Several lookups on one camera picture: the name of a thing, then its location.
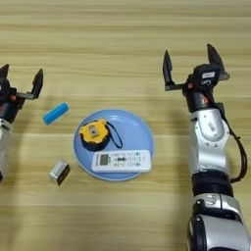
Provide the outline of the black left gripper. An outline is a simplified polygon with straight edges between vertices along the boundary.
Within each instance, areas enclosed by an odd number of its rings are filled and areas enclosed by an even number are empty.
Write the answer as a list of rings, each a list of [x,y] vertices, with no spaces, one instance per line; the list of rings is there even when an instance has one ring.
[[[8,64],[1,67],[0,78],[6,78],[8,76],[8,71]],[[12,124],[18,111],[23,107],[25,100],[37,99],[42,87],[43,70],[40,69],[33,79],[31,92],[21,93],[14,87],[11,87],[7,92],[0,91],[0,119]]]

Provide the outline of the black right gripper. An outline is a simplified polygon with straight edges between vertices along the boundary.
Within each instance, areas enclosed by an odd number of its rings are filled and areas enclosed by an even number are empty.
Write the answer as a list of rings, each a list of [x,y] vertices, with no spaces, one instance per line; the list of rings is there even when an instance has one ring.
[[[228,80],[229,73],[226,71],[223,60],[216,50],[216,48],[208,44],[208,59],[211,64],[216,64],[220,68],[219,80]],[[200,110],[218,108],[217,103],[213,97],[213,89],[208,86],[196,86],[193,79],[189,77],[184,87],[181,84],[175,84],[172,79],[172,61],[168,51],[164,54],[163,60],[163,76],[165,82],[165,90],[179,90],[182,89],[182,94],[186,99],[188,111],[194,113]]]

